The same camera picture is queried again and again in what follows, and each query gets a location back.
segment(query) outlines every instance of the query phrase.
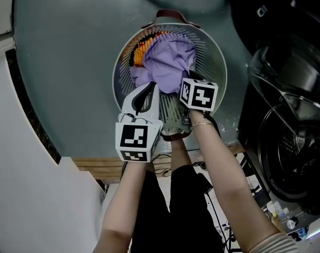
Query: red handle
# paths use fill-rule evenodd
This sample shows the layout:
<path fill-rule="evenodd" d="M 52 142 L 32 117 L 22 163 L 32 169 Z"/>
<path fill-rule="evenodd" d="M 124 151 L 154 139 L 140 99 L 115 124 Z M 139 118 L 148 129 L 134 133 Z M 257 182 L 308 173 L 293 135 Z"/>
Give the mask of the red handle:
<path fill-rule="evenodd" d="M 157 19 L 158 17 L 171 17 L 171 18 L 176 18 L 176 19 L 182 21 L 183 23 L 193 25 L 193 26 L 195 26 L 196 28 L 201 28 L 201 26 L 199 26 L 199 25 L 197 25 L 197 24 L 195 24 L 195 23 L 188 22 L 188 21 L 186 20 L 186 18 L 182 15 L 181 12 L 175 11 L 175 10 L 173 10 L 173 9 L 160 9 L 160 10 L 156 13 L 156 17 L 154 18 L 154 20 L 153 20 L 151 23 L 142 26 L 141 28 L 147 28 L 147 27 L 153 25 L 153 24 L 156 22 L 156 19 Z"/>

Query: bracelet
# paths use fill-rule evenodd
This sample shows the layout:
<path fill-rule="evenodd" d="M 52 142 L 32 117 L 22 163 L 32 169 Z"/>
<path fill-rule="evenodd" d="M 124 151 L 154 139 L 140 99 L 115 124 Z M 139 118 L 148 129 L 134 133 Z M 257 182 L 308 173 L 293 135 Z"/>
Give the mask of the bracelet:
<path fill-rule="evenodd" d="M 212 123 L 198 123 L 198 124 L 193 124 L 193 125 L 191 125 L 190 129 L 193 130 L 193 127 L 197 127 L 198 125 L 203 125 L 203 124 L 212 124 Z"/>

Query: purple cloth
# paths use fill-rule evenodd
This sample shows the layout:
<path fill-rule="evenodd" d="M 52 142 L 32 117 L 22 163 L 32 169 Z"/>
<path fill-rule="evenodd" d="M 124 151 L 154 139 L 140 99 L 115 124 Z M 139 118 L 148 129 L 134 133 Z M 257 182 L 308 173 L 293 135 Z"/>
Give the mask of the purple cloth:
<path fill-rule="evenodd" d="M 163 93 L 179 93 L 182 78 L 194 69 L 196 47 L 186 36 L 167 33 L 157 36 L 146 50 L 142 65 L 130 67 L 136 87 L 154 81 Z"/>

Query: orange cloth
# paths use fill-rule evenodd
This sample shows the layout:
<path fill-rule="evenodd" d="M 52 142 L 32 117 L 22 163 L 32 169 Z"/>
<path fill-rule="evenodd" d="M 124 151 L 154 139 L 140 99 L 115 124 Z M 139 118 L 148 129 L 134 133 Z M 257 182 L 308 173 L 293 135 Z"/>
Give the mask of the orange cloth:
<path fill-rule="evenodd" d="M 165 33 L 167 33 L 167 32 L 157 32 L 157 33 L 155 33 L 154 37 L 151 37 L 146 41 L 138 43 L 138 47 L 134 51 L 134 66 L 143 67 L 142 66 L 143 55 L 146 52 L 146 50 L 148 49 L 150 43 L 154 40 L 154 38 L 156 38 L 159 35 L 165 34 Z"/>

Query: white laundry basket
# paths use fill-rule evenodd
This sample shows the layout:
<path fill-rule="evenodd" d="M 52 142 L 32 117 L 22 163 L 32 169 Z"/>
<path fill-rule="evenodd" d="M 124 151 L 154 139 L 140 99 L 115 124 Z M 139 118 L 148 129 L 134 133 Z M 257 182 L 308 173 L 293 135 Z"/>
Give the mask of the white laundry basket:
<path fill-rule="evenodd" d="M 155 24 L 158 17 L 174 17 L 183 23 Z M 215 110 L 220 106 L 227 87 L 227 67 L 223 54 L 216 42 L 196 24 L 189 23 L 183 15 L 172 9 L 162 9 L 150 24 L 142 27 L 121 50 L 113 71 L 113 93 L 118 107 L 121 109 L 124 98 L 135 89 L 131 81 L 129 67 L 132 66 L 133 52 L 137 44 L 145 37 L 157 32 L 178 33 L 188 37 L 196 46 L 195 72 L 207 81 L 218 85 Z M 184 107 L 180 104 L 177 94 L 160 94 L 160 119 L 164 130 L 179 128 L 190 132 L 190 128 L 182 122 Z"/>

